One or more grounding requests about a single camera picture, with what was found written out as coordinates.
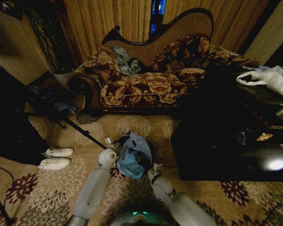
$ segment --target cable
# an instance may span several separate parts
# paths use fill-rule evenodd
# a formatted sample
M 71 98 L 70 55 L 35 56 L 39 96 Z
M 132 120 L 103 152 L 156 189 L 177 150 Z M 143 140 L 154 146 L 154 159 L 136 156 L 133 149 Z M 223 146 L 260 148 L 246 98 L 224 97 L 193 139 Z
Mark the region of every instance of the cable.
M 5 169 L 5 168 L 3 168 L 3 167 L 1 167 L 0 166 L 0 169 L 1 170 L 3 170 L 3 171 L 5 171 L 5 172 L 7 172 L 9 175 L 10 175 L 10 177 L 11 177 L 11 180 L 12 180 L 12 184 L 11 184 L 11 190 L 14 188 L 14 186 L 15 186 L 15 178 L 14 178 L 14 176 L 11 174 L 11 172 L 9 172 L 7 169 Z
M 14 176 L 11 174 L 11 172 L 9 172 L 7 169 L 5 169 L 5 168 L 3 168 L 3 167 L 1 167 L 1 166 L 0 166 L 0 169 L 3 170 L 3 171 L 5 171 L 5 172 L 7 172 L 7 173 L 10 175 L 10 177 L 11 177 L 11 179 L 12 179 L 12 181 L 13 181 L 13 183 L 12 183 L 12 185 L 11 185 L 11 189 L 13 189 L 13 187 L 15 186 L 15 178 L 14 178 Z M 11 225 L 14 224 L 15 220 L 14 220 L 14 219 L 11 219 L 11 218 L 8 216 L 8 213 L 7 213 L 6 210 L 5 210 L 6 198 L 7 198 L 7 197 L 5 197 L 5 199 L 4 199 L 3 205 L 2 205 L 2 203 L 0 202 L 0 212 L 1 212 L 1 214 L 3 215 L 3 217 L 5 218 L 6 225 L 7 225 L 7 226 L 11 226 Z
M 12 181 L 13 181 L 12 185 L 14 185 L 14 183 L 15 183 L 15 178 L 14 178 L 14 176 L 11 174 L 11 172 L 9 172 L 7 169 L 4 169 L 4 168 L 1 167 L 1 166 L 0 166 L 0 169 L 3 170 L 3 171 L 5 171 L 5 172 L 7 172 L 7 173 L 10 175 L 10 177 L 11 177 L 11 179 L 12 179 Z

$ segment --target beige curtain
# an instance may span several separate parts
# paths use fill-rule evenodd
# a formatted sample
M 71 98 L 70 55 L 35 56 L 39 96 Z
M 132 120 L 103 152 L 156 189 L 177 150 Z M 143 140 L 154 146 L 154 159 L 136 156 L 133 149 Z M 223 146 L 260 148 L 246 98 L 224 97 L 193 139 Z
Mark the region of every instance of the beige curtain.
M 206 8 L 214 17 L 211 42 L 237 52 L 269 0 L 166 0 L 164 24 L 190 8 Z
M 129 41 L 148 39 L 151 0 L 64 0 L 64 5 L 76 41 L 70 45 L 78 46 L 82 60 L 97 51 L 97 45 L 116 25 Z

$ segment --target shoe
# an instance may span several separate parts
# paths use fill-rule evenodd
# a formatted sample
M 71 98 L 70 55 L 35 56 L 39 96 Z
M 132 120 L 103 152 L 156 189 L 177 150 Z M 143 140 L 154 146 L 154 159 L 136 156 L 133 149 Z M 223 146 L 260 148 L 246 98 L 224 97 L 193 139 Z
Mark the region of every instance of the shoe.
M 50 158 L 42 160 L 38 167 L 41 170 L 61 170 L 69 166 L 70 162 L 68 158 Z
M 46 150 L 44 154 L 45 157 L 68 157 L 74 152 L 73 148 L 64 147 L 64 148 L 53 148 L 50 147 Z

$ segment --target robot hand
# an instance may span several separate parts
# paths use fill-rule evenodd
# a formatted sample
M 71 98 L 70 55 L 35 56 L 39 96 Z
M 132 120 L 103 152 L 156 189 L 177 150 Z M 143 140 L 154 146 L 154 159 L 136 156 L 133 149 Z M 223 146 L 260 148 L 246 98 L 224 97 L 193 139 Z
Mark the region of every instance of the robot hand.
M 148 171 L 155 197 L 170 210 L 181 226 L 216 226 L 214 220 L 185 193 L 175 190 L 171 182 L 158 172 L 160 165 Z

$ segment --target floor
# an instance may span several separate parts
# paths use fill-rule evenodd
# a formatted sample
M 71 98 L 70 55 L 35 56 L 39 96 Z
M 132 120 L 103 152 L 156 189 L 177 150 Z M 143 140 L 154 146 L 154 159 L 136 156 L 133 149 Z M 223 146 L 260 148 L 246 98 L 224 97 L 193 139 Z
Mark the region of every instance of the floor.
M 171 116 L 87 114 L 71 116 L 83 129 L 103 143 L 117 139 L 126 129 L 143 135 L 155 147 L 155 161 L 163 163 L 162 174 L 174 187 L 197 202 L 219 226 L 283 226 L 283 183 L 239 181 L 181 181 L 170 136 L 179 121 Z M 71 165 L 60 171 L 39 171 L 0 157 L 0 199 L 16 226 L 59 226 L 70 217 L 76 197 L 89 172 L 96 166 L 101 148 L 72 127 L 60 128 L 47 118 L 31 117 L 31 123 L 52 147 L 75 149 Z M 159 212 L 166 208 L 155 199 L 147 177 L 133 180 L 114 167 L 102 202 L 92 216 L 90 226 L 106 226 L 115 216 L 130 210 Z M 0 226 L 5 225 L 0 214 Z

